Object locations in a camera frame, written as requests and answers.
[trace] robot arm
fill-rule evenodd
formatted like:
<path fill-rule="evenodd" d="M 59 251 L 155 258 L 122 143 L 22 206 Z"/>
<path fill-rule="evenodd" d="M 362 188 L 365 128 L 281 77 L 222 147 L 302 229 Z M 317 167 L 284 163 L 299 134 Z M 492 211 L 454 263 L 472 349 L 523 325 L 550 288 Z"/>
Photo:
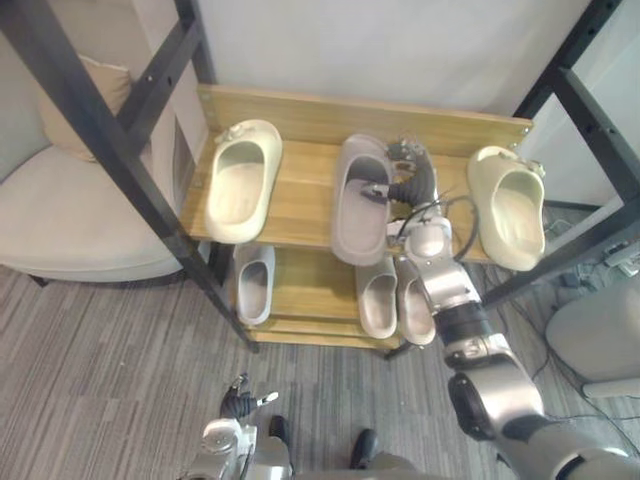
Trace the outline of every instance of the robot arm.
<path fill-rule="evenodd" d="M 401 144 L 413 152 L 416 176 L 435 179 L 428 153 L 420 145 Z M 444 360 L 455 371 L 449 396 L 460 428 L 479 441 L 495 444 L 505 462 L 522 478 L 637 478 L 640 463 L 616 448 L 577 431 L 568 422 L 544 414 L 538 389 L 506 338 L 492 331 L 488 317 L 466 270 L 451 251 L 451 224 L 432 189 L 417 194 L 415 185 L 391 186 L 380 196 L 419 202 L 404 225 L 405 261 L 422 280 Z M 369 186 L 368 194 L 376 191 Z"/>

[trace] gray carpet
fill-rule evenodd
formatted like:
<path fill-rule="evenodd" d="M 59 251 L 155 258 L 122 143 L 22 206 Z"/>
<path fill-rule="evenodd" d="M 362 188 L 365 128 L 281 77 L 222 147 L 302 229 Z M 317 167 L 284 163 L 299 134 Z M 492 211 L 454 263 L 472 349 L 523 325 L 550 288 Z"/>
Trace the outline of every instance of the gray carpet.
<path fill-rule="evenodd" d="M 474 268 L 476 282 L 486 281 Z M 495 281 L 497 271 L 492 271 Z M 537 286 L 520 303 L 540 328 L 575 292 Z M 545 355 L 511 305 L 508 338 L 532 373 Z M 492 312 L 497 328 L 504 328 Z M 252 355 L 181 275 L 131 284 L 52 282 L 0 267 L 0 478 L 175 479 L 196 453 L 229 382 L 247 371 L 254 392 L 280 399 L 254 414 L 292 425 L 299 471 L 343 468 L 363 427 L 382 447 L 432 474 L 513 478 L 489 444 L 457 427 L 450 371 L 434 343 L 387 363 L 368 350 L 265 344 Z M 593 413 L 552 363 L 537 383 L 549 412 Z M 597 402 L 615 416 L 640 401 Z M 576 424 L 625 447 L 605 421 Z M 640 423 L 623 426 L 640 444 Z"/>

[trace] shoe rack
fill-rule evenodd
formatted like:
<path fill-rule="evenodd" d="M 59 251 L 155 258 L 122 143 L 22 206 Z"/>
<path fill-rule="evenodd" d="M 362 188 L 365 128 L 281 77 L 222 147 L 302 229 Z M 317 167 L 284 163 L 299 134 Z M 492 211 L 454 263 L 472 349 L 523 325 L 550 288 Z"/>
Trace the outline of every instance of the shoe rack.
<path fill-rule="evenodd" d="M 204 224 L 214 138 L 250 118 L 273 123 L 284 141 L 269 214 L 256 241 L 276 247 L 276 275 L 269 320 L 249 327 L 259 342 L 392 349 L 402 338 L 376 340 L 360 327 L 355 273 L 331 253 L 334 165 L 341 143 L 361 132 L 381 140 L 415 135 L 429 148 L 438 189 L 448 196 L 468 193 L 466 166 L 481 147 L 514 148 L 532 127 L 530 120 L 411 105 L 351 101 L 200 85 L 210 127 L 180 220 L 195 239 L 210 240 Z M 454 250 L 468 238 L 470 210 L 462 203 L 448 212 Z M 489 262 L 479 241 L 464 261 Z"/>

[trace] black shoe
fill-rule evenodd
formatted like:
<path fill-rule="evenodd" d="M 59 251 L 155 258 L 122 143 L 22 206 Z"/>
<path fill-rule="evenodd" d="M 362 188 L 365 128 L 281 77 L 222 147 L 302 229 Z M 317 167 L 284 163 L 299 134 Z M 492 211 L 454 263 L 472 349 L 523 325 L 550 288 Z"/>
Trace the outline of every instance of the black shoe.
<path fill-rule="evenodd" d="M 291 449 L 291 445 L 289 444 L 289 422 L 287 422 L 286 418 L 280 415 L 271 417 L 271 422 L 269 422 L 269 436 L 278 437 L 289 450 Z"/>
<path fill-rule="evenodd" d="M 378 434 L 375 430 L 365 428 L 360 432 L 353 446 L 349 469 L 366 470 L 376 453 L 378 453 Z"/>

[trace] white wall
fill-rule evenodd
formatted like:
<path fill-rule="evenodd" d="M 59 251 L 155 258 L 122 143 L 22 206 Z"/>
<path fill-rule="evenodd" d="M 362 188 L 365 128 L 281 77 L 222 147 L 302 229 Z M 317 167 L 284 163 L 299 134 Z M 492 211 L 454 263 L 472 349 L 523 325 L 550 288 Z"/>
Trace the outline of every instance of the white wall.
<path fill-rule="evenodd" d="M 640 0 L 625 0 L 574 71 L 640 155 Z M 546 197 L 604 205 L 615 190 L 566 112 L 552 97 L 520 153 L 542 162 Z"/>
<path fill-rule="evenodd" d="M 222 84 L 510 115 L 588 0 L 197 0 Z"/>

